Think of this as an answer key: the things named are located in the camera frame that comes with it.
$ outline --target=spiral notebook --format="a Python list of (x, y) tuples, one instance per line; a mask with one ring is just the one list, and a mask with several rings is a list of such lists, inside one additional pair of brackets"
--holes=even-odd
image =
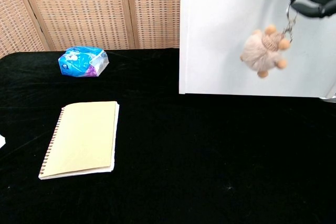
[(119, 105), (74, 103), (62, 108), (40, 173), (40, 179), (111, 172)]

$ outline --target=plush toy foot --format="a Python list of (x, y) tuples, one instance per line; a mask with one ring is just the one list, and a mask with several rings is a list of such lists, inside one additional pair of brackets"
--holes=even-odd
[(266, 35), (271, 35), (277, 31), (277, 27), (275, 25), (270, 25), (265, 29)]
[(286, 50), (290, 48), (290, 41), (288, 39), (282, 39), (278, 46), (280, 50)]
[(279, 69), (284, 69), (287, 66), (287, 61), (286, 60), (279, 60), (277, 62), (277, 67)]
[(268, 71), (259, 71), (259, 72), (258, 72), (258, 76), (259, 76), (260, 78), (265, 78), (265, 77), (268, 76)]

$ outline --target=white panel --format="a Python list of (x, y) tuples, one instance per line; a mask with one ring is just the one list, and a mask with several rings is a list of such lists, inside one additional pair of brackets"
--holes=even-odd
[(287, 24), (289, 0), (182, 0), (180, 93), (325, 97), (336, 81), (336, 15), (299, 16), (285, 70), (260, 79), (239, 56), (258, 28)]

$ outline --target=woven screen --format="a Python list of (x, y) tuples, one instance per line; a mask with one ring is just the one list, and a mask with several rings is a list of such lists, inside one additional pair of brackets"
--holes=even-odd
[(0, 0), (0, 17), (0, 58), (12, 52), (45, 50), (23, 0)]
[(75, 45), (128, 49), (134, 43), (128, 0), (30, 0), (53, 50)]
[(134, 7), (140, 48), (179, 46), (180, 0), (134, 0)]

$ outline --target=keyring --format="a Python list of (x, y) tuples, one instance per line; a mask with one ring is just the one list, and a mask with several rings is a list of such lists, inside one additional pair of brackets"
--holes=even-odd
[(290, 19), (290, 17), (289, 17), (289, 9), (290, 9), (291, 6), (292, 6), (292, 3), (289, 2), (289, 5), (288, 5), (288, 7), (286, 9), (286, 16), (287, 16), (288, 22), (290, 22), (290, 23), (293, 22), (295, 24), (296, 18), (298, 17), (298, 11), (296, 11), (295, 18), (294, 19)]

